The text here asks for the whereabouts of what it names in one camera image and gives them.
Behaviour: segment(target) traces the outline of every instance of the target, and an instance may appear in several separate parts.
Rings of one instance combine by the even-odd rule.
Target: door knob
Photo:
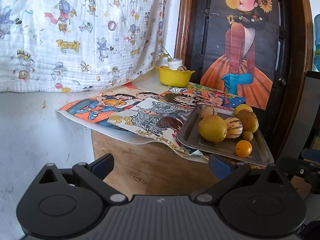
[[[287,84],[287,81],[284,78],[279,78],[278,82],[280,86],[285,86]]]

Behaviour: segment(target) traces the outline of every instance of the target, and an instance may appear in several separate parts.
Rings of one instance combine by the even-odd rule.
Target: jar lid
[[[168,62],[177,62],[177,61],[182,61],[182,58],[176,57],[176,58],[169,58]]]

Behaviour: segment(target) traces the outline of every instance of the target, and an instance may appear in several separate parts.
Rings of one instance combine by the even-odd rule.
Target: screw
[[[125,200],[125,195],[123,194],[113,194],[110,196],[110,200],[113,202],[122,202]]]
[[[210,202],[212,200],[212,196],[209,194],[200,194],[197,196],[197,200],[201,202]]]

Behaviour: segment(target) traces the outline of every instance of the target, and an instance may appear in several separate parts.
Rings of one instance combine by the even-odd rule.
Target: white jar
[[[168,67],[172,70],[177,70],[178,67],[182,66],[182,58],[168,58]]]

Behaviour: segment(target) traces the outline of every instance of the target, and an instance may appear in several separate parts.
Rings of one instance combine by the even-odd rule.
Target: orange skirt
[[[230,60],[225,55],[218,58],[201,78],[200,84],[209,88],[228,92],[221,78],[230,71]],[[239,64],[239,75],[247,73],[247,61]],[[258,68],[254,67],[254,79],[251,84],[238,85],[237,95],[244,97],[246,104],[261,109],[266,109],[272,81]]]

